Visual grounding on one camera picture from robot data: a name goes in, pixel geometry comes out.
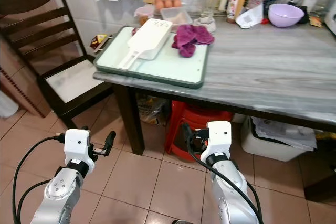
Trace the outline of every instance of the paper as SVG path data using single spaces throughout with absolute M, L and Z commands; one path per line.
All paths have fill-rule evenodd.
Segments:
M 263 4 L 252 8 L 251 10 L 248 10 L 247 12 L 244 12 L 239 17 L 236 18 L 236 23 L 241 28 L 251 28 L 254 25 L 260 24 L 263 18 Z
M 276 139 L 285 144 L 306 151 L 317 148 L 313 129 L 251 117 L 259 137 Z

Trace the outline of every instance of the pink tiled floor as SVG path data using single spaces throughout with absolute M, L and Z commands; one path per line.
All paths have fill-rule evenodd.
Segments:
M 91 128 L 91 141 L 98 147 L 108 132 L 117 138 L 109 157 L 100 157 L 96 169 L 85 179 L 72 224 L 169 224 L 186 219 L 195 224 L 219 224 L 210 175 L 195 164 L 164 152 L 164 128 L 143 124 L 146 150 L 131 153 L 122 118 L 113 96 L 78 115 L 74 121 Z M 46 136 L 65 126 L 50 113 L 41 119 L 24 110 L 0 120 L 0 223 L 12 224 L 10 209 L 14 169 L 24 153 Z M 332 224 L 336 205 L 306 201 L 303 187 L 327 176 L 323 161 L 304 155 L 290 162 L 248 154 L 235 137 L 230 149 L 247 180 L 257 190 L 265 224 Z M 63 146 L 46 142 L 29 156 L 19 174 L 18 195 L 32 184 L 53 176 L 64 165 Z M 43 187 L 25 200 L 22 223 L 30 220 L 41 202 Z

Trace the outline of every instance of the newspaper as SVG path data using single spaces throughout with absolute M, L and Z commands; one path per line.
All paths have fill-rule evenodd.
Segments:
M 259 137 L 271 138 L 305 151 L 317 148 L 313 129 L 251 117 Z

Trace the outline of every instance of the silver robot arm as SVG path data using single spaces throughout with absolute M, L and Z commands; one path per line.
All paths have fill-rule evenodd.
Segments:
M 95 168 L 97 155 L 108 156 L 116 133 L 112 131 L 103 149 L 93 148 L 90 132 L 70 129 L 65 133 L 65 164 L 47 184 L 44 198 L 30 224 L 69 224 L 71 212 L 79 200 L 83 179 Z
M 229 160 L 231 124 L 227 121 L 208 122 L 207 129 L 196 129 L 192 132 L 189 126 L 184 126 L 184 131 L 186 138 L 201 139 L 202 146 L 206 146 L 205 150 L 203 148 L 201 161 L 227 177 L 248 198 L 246 179 Z M 222 224 L 259 224 L 251 206 L 231 185 L 212 172 L 211 180 Z M 185 220 L 175 222 L 175 224 L 188 223 Z

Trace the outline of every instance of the red stool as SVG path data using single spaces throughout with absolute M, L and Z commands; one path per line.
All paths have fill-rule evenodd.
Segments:
M 210 121 L 231 121 L 233 113 L 227 111 L 208 110 L 196 106 L 188 105 L 184 102 L 172 102 L 172 115 L 170 126 L 166 133 L 164 148 L 167 153 L 175 153 L 177 156 L 194 161 L 188 153 L 186 146 L 183 148 L 181 139 L 184 139 L 183 132 L 180 131 L 183 123 L 189 124 L 194 130 L 206 128 L 206 123 Z

